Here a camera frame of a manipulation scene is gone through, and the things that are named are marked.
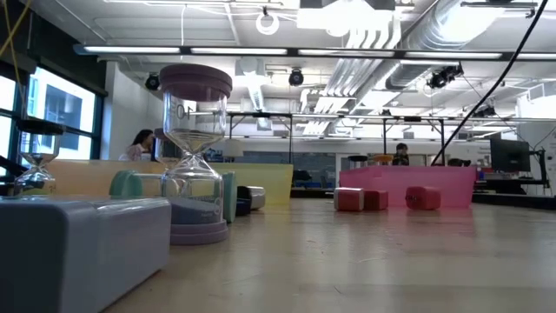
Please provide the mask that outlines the small white charger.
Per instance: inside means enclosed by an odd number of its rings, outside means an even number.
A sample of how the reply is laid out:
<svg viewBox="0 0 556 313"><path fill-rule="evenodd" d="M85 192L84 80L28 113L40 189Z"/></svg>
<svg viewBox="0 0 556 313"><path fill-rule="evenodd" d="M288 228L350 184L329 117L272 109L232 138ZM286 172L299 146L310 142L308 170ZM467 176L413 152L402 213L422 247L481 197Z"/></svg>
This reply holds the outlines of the small white charger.
<svg viewBox="0 0 556 313"><path fill-rule="evenodd" d="M266 191L263 187L248 186L248 191L251 199L251 210L258 210L266 204Z"/></svg>

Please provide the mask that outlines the black beam with light strips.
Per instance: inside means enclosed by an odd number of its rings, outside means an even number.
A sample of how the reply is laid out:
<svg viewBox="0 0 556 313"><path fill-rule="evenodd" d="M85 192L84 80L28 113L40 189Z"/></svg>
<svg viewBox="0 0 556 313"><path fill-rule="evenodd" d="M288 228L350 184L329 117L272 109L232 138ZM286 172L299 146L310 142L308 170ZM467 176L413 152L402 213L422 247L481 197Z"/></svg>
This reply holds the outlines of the black beam with light strips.
<svg viewBox="0 0 556 313"><path fill-rule="evenodd" d="M514 57L511 51L471 50L381 50L329 48L256 48L216 46L133 46L76 44L78 55L141 55L141 56L225 56L225 57L312 57L393 60L434 60L505 62Z"/></svg>

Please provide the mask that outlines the black desktop monitor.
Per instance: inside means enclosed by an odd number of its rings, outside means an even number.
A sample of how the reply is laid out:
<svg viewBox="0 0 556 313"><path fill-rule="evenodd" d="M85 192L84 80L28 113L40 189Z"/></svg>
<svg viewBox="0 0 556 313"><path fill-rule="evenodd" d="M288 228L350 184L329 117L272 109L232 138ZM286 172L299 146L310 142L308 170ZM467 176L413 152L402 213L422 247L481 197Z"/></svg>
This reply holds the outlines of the black desktop monitor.
<svg viewBox="0 0 556 313"><path fill-rule="evenodd" d="M531 170L530 150L527 142L491 139L492 168L503 172L528 172Z"/></svg>

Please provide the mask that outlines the yellow translucent plastic bin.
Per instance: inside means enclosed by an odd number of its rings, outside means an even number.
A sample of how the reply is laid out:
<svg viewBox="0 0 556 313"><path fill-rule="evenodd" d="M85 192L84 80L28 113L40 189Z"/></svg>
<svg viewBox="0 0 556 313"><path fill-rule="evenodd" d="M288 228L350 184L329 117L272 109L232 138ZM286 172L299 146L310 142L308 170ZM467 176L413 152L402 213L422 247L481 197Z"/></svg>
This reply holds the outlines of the yellow translucent plastic bin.
<svg viewBox="0 0 556 313"><path fill-rule="evenodd" d="M289 205L294 167L283 163L210 163L219 174L234 172L241 186L262 187L266 205Z"/></svg>

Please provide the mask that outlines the silver ventilation duct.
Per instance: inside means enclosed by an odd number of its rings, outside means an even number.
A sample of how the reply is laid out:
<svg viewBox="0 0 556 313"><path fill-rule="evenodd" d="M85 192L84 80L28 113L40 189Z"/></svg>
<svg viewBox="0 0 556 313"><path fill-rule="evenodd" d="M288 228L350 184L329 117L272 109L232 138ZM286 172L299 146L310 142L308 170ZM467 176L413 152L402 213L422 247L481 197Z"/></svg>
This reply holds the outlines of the silver ventilation duct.
<svg viewBox="0 0 556 313"><path fill-rule="evenodd" d="M489 0L439 0L401 42L403 50L461 50L485 32L505 8Z"/></svg>

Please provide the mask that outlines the small red cube charger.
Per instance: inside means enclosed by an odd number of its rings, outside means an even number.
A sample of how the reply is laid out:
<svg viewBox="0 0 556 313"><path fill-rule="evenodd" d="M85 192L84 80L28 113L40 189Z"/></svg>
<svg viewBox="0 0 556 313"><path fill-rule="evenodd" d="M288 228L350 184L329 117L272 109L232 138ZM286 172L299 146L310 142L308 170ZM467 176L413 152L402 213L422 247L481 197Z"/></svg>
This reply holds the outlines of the small red cube charger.
<svg viewBox="0 0 556 313"><path fill-rule="evenodd" d="M405 200L410 210L437 210L441 206L441 193L434 187L411 186L406 190Z"/></svg>

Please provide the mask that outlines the black mini digital clock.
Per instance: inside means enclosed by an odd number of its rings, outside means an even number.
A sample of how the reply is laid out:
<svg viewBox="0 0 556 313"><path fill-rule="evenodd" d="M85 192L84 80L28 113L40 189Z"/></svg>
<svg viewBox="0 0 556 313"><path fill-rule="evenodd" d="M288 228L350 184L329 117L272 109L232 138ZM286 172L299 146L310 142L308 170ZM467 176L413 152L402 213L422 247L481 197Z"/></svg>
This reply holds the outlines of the black mini digital clock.
<svg viewBox="0 0 556 313"><path fill-rule="evenodd" d="M251 212L252 195L251 190L247 186L237 187L236 198L236 216L247 216Z"/></svg>

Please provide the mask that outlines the large window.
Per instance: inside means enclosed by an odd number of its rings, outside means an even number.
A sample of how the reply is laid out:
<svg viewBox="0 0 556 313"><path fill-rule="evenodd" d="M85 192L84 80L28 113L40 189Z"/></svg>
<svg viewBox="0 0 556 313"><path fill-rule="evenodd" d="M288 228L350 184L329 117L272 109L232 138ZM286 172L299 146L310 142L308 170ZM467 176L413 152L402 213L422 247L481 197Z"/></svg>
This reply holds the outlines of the large window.
<svg viewBox="0 0 556 313"><path fill-rule="evenodd" d="M31 74L0 64L0 157L25 165L19 150L27 136L17 130L19 117L34 117L65 126L60 159L100 156L103 98L50 70Z"/></svg>

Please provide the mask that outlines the black sand timer yellow sand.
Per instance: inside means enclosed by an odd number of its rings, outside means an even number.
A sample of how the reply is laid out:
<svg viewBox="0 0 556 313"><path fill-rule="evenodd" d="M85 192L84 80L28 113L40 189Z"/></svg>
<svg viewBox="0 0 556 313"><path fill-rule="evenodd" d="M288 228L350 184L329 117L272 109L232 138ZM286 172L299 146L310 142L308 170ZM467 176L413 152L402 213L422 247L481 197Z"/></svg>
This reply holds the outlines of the black sand timer yellow sand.
<svg viewBox="0 0 556 313"><path fill-rule="evenodd" d="M56 179L46 166L59 154L64 127L58 123L38 119L17 122L22 132L20 156L29 168L14 182L16 196L52 195Z"/></svg>

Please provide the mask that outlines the teal sand timer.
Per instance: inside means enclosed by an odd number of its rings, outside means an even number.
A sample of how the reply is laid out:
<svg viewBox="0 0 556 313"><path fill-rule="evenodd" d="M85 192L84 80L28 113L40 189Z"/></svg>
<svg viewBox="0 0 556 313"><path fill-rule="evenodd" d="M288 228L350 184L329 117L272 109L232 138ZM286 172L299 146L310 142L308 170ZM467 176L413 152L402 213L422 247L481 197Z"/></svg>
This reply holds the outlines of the teal sand timer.
<svg viewBox="0 0 556 313"><path fill-rule="evenodd" d="M171 205L173 224L204 224L235 220L237 183L233 172L219 179L186 178L121 170L109 194L120 198L162 197Z"/></svg>

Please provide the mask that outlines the person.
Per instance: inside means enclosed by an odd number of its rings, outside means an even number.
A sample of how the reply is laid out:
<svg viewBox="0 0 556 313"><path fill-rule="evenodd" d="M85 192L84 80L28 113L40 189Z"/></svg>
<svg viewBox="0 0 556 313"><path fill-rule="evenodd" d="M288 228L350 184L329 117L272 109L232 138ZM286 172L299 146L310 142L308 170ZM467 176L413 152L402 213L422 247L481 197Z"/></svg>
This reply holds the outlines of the person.
<svg viewBox="0 0 556 313"><path fill-rule="evenodd" d="M154 132L140 130L132 144L119 156L119 161L150 161L153 152Z"/></svg>
<svg viewBox="0 0 556 313"><path fill-rule="evenodd" d="M392 165L408 166L409 156L407 152L408 152L407 145L405 143L398 143L396 145L396 152L394 154Z"/></svg>

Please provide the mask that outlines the black aluminium table frame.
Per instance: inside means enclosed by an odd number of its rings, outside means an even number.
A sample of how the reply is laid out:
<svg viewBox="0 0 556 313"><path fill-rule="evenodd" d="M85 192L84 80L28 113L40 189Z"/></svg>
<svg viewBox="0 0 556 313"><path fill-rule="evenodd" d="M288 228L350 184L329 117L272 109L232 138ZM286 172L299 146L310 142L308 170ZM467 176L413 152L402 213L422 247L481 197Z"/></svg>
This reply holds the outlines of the black aluminium table frame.
<svg viewBox="0 0 556 313"><path fill-rule="evenodd" d="M292 182L295 177L297 177L297 172L293 171ZM532 179L502 179L476 182L473 187L471 203L556 210L556 194L553 196L528 196L523 188L527 184L534 188L539 186L540 182ZM303 189L291 186L290 198L325 198L331 196L331 189Z"/></svg>

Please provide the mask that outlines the lavender wall charger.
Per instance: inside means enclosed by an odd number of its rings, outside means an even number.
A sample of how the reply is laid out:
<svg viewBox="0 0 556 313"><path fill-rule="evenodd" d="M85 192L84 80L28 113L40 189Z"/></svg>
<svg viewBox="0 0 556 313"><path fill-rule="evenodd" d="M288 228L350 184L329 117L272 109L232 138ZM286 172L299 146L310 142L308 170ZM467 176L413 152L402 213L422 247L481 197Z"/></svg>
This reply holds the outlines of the lavender wall charger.
<svg viewBox="0 0 556 313"><path fill-rule="evenodd" d="M164 198L0 198L0 313L98 313L169 260Z"/></svg>

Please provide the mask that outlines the orange translucent plastic bin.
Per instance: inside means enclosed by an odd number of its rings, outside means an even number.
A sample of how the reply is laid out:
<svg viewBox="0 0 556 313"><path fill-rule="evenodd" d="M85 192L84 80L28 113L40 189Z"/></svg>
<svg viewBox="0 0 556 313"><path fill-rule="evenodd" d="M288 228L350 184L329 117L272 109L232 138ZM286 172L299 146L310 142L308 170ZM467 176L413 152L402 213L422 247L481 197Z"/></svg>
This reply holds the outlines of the orange translucent plastic bin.
<svg viewBox="0 0 556 313"><path fill-rule="evenodd" d="M107 196L113 177L121 170L140 174L162 174L164 167L156 162L111 160L54 160L46 170L56 179L59 196Z"/></svg>

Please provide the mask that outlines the pink and white charger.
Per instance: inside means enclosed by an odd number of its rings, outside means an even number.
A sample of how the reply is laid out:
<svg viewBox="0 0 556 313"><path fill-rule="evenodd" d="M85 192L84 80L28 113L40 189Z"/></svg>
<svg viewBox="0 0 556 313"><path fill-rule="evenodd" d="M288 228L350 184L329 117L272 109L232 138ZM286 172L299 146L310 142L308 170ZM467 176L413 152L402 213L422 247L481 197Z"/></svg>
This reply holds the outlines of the pink and white charger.
<svg viewBox="0 0 556 313"><path fill-rule="evenodd" d="M337 211L360 212L364 208L364 191L359 188L336 188L334 208Z"/></svg>

